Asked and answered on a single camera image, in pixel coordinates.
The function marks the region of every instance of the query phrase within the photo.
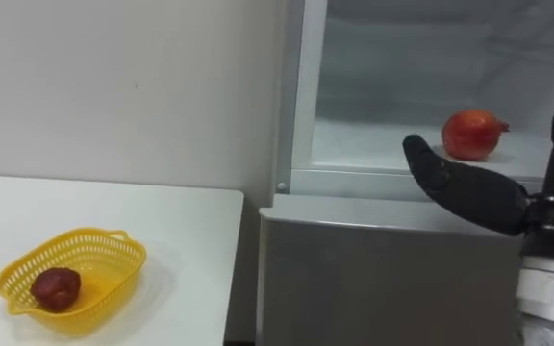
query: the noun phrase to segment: basket handle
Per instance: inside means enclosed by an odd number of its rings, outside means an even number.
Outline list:
[[[123,241],[132,241],[130,236],[127,234],[127,232],[122,230],[115,230],[115,231],[106,231],[106,235],[117,237],[118,235],[123,237]]]

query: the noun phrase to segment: yellow plastic basket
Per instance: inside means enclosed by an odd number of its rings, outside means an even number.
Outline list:
[[[82,228],[59,235],[0,273],[0,295],[12,315],[26,313],[70,336],[93,332],[134,292],[146,250],[124,231]],[[81,275],[77,301],[67,311],[41,309],[29,289],[42,271],[66,267]]]

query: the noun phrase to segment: refrigerator door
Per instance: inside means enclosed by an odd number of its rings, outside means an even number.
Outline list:
[[[515,345],[519,241],[424,202],[276,195],[262,346]]]

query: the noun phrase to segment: robotic arm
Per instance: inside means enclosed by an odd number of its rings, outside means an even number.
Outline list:
[[[474,224],[524,235],[517,300],[528,346],[554,345],[554,117],[551,140],[542,191],[533,195],[501,174],[439,157],[420,136],[403,141],[410,170],[432,200]]]

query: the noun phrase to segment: pomegranate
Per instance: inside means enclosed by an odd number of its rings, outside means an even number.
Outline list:
[[[44,309],[62,312],[74,304],[80,289],[80,274],[68,268],[50,268],[39,273],[30,292]]]
[[[457,160],[485,159],[499,143],[509,126],[489,111],[464,110],[452,115],[443,125],[441,139],[446,153]]]

